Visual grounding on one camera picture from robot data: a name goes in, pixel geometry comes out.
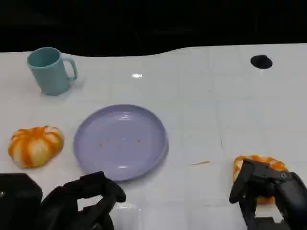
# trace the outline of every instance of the plate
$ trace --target plate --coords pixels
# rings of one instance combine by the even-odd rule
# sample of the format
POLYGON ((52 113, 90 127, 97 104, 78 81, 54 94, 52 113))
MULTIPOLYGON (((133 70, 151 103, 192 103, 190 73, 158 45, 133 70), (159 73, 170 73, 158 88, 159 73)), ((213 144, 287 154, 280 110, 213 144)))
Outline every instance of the plate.
POLYGON ((114 181, 143 175, 167 152, 162 122, 135 105, 113 105, 96 111, 83 121, 74 137, 74 154, 84 170, 103 171, 114 181))

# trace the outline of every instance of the black round object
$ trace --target black round object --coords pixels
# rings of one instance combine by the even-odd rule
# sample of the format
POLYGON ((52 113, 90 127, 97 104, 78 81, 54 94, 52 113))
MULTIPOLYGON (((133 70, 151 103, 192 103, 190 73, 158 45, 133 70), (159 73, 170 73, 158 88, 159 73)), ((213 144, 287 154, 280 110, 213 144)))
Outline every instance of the black round object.
POLYGON ((266 55, 253 56, 250 60, 251 64, 259 69, 268 69, 272 67, 273 62, 266 55))

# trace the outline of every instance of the toy pumpkin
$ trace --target toy pumpkin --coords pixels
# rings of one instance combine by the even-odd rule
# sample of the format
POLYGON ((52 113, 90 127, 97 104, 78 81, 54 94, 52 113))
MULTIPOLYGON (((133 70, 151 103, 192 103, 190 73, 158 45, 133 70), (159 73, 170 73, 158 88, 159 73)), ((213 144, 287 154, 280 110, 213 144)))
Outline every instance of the toy pumpkin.
POLYGON ((63 135, 56 127, 19 129, 12 136, 8 153, 19 167, 33 168, 44 165, 63 146, 63 135))
MULTIPOLYGON (((239 172, 241 170, 242 164, 243 164, 243 159, 250 159, 252 161, 259 161, 263 163, 268 163, 270 164, 270 167, 272 169, 278 170, 278 171, 288 171, 286 168, 285 164, 282 163, 281 161, 275 160, 272 157, 261 157, 258 155, 251 155, 251 156, 239 156, 235 159, 234 162, 234 177, 233 180, 235 182, 236 178, 239 175, 239 172)), ((258 204, 272 204, 275 202, 275 198, 257 198, 257 203, 258 204)))

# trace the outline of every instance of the pumpkin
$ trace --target pumpkin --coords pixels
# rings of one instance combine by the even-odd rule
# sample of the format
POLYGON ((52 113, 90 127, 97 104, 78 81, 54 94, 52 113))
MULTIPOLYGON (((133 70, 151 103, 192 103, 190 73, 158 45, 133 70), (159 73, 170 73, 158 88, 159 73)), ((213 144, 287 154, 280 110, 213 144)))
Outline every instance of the pumpkin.
MULTIPOLYGON (((278 170, 278 171, 288 171, 286 168, 285 164, 282 163, 281 161, 278 161, 272 157, 261 157, 258 155, 251 155, 251 156, 239 156, 235 159, 234 162, 234 177, 233 180, 235 182, 236 178, 239 175, 239 172, 241 170, 242 164, 243 164, 243 159, 250 159, 252 161, 259 161, 263 163, 268 163, 270 164, 270 167, 272 169, 278 170)), ((272 204, 275 202, 275 198, 257 198, 257 203, 258 204, 272 204)))
POLYGON ((8 153, 17 166, 33 168, 44 165, 59 153, 63 146, 63 135, 56 127, 19 129, 12 136, 8 153))

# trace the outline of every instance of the mug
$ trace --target mug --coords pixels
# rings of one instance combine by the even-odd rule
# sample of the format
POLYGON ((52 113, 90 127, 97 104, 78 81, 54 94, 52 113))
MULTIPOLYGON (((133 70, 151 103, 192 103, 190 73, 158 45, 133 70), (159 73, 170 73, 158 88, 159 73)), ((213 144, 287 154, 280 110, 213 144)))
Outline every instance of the mug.
POLYGON ((77 79, 77 67, 73 59, 62 57, 61 53, 52 47, 44 47, 33 51, 27 58, 27 64, 36 82, 46 95, 59 95, 70 88, 70 82, 77 79), (64 62, 72 65, 74 77, 69 78, 64 62))

